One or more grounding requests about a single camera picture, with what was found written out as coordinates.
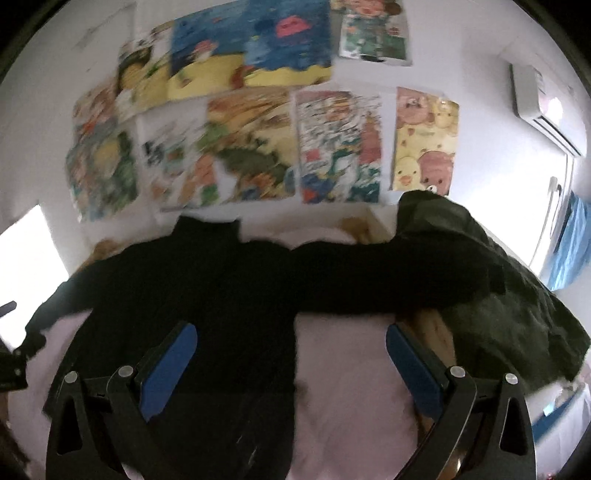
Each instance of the blue curtain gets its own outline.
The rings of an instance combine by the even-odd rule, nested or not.
[[[591,203],[570,194],[569,217],[552,260],[548,288],[570,285],[591,259]]]

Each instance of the black sweater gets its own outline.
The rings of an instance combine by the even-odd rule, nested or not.
[[[241,243],[238,233],[238,222],[181,217],[170,236],[62,284],[27,325],[28,356],[59,317],[93,312],[60,365],[46,411],[70,370],[111,375],[185,320],[199,344],[163,413],[150,420],[154,438],[187,478],[282,480],[293,444],[298,312],[399,313],[503,289],[494,256],[452,233],[293,251]]]

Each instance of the poster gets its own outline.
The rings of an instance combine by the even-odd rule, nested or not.
[[[66,159],[66,176],[80,221],[113,216],[138,196],[135,160],[128,134],[99,125]]]
[[[110,77],[76,102],[73,112],[76,142],[92,135],[96,127],[116,123],[115,88],[115,79]]]
[[[281,199],[296,192],[296,135],[289,92],[228,93],[207,122],[170,124],[144,144],[152,198],[162,210]]]
[[[459,105],[428,93],[398,88],[394,190],[449,194],[457,147]]]
[[[288,90],[252,89],[213,99],[207,120],[199,148],[223,166],[223,190],[231,186],[229,201],[296,193],[297,142]]]
[[[250,0],[248,86],[312,85],[330,79],[328,0]]]
[[[196,147],[204,127],[202,122],[173,122],[142,146],[151,196],[160,210],[218,203],[213,157]]]
[[[379,97],[300,92],[297,103],[304,202],[377,202],[382,163]]]
[[[174,21],[168,97],[180,100],[244,85],[248,0],[201,10]]]
[[[168,101],[173,24],[126,43],[119,55],[116,110],[120,122]]]
[[[412,64],[402,0],[347,0],[339,54],[349,59]]]

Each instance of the blue pad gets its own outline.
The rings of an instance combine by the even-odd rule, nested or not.
[[[413,347],[397,325],[388,327],[386,350],[410,390],[419,412],[437,420],[443,412],[441,385],[437,383],[426,365],[415,354]]]
[[[162,413],[196,349],[197,329],[189,323],[142,383],[139,410],[146,422]]]

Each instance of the bolt head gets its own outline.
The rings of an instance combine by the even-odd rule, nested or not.
[[[456,378],[464,378],[466,376],[466,371],[462,367],[458,367],[457,365],[451,367],[449,371]]]
[[[124,365],[119,369],[118,373],[121,378],[131,377],[131,375],[134,374],[134,367],[130,365]]]
[[[64,377],[64,380],[66,383],[74,383],[78,380],[78,374],[76,372],[70,372]]]
[[[517,385],[517,383],[519,382],[517,376],[514,374],[506,374],[505,380],[507,380],[507,383],[511,385]]]

